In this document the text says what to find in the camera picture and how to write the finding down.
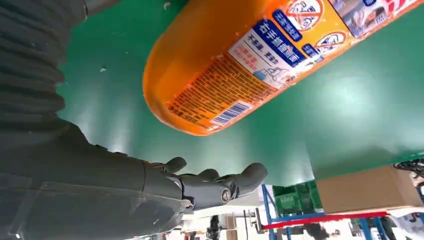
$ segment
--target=green floor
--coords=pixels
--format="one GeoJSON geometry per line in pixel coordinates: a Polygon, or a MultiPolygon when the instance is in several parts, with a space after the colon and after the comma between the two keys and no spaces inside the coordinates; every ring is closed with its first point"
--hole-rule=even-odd
{"type": "Polygon", "coordinates": [[[149,161],[181,156],[194,173],[229,174],[261,162],[275,185],[377,167],[424,149],[422,5],[234,126],[195,137],[159,122],[143,98],[149,51],[185,3],[171,0],[164,10],[165,2],[124,0],[74,29],[61,115],[91,143],[149,161]]]}

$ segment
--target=bottle label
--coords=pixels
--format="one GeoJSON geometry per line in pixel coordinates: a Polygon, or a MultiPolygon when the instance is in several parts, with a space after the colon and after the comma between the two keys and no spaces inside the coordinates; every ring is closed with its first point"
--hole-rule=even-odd
{"type": "Polygon", "coordinates": [[[356,38],[373,32],[418,0],[330,0],[356,38]]]}
{"type": "MultiPolygon", "coordinates": [[[[363,9],[375,9],[387,1],[393,0],[272,3],[262,19],[167,103],[168,110],[208,131],[234,123],[341,54],[358,41],[355,37],[370,31],[372,27],[361,27],[359,33],[350,26],[355,19],[352,12],[357,9],[354,5],[366,12],[363,9]]],[[[403,6],[402,1],[416,0],[396,1],[396,6],[403,6]]]]}

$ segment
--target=red metal bar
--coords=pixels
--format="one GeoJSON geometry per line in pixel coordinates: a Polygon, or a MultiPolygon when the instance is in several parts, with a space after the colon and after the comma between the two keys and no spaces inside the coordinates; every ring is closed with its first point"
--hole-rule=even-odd
{"type": "Polygon", "coordinates": [[[277,223],[273,223],[269,225],[264,225],[263,229],[264,230],[279,229],[279,228],[292,226],[292,225],[304,225],[304,224],[311,224],[311,223],[336,221],[336,220],[342,220],[342,219],[362,219],[362,218],[384,217],[387,215],[389,214],[385,211],[355,213],[355,214],[332,214],[332,215],[316,216],[316,217],[299,219],[299,220],[277,222],[277,223]]]}

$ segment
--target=robotic hand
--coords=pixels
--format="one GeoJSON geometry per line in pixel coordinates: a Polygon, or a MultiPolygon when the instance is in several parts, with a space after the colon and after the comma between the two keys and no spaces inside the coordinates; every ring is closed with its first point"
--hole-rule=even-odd
{"type": "Polygon", "coordinates": [[[189,200],[190,210],[201,210],[227,204],[230,200],[252,193],[264,180],[268,172],[261,163],[250,164],[240,174],[220,177],[215,169],[206,169],[195,174],[172,174],[185,167],[181,157],[171,159],[167,164],[159,165],[167,177],[174,181],[182,191],[182,199],[189,200]]]}

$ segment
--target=orange bottle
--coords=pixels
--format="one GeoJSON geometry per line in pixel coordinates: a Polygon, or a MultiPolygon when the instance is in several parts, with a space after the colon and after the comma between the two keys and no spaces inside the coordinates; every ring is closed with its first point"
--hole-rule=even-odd
{"type": "Polygon", "coordinates": [[[234,124],[419,0],[190,0],[155,43],[155,116],[206,136],[234,124]]]}

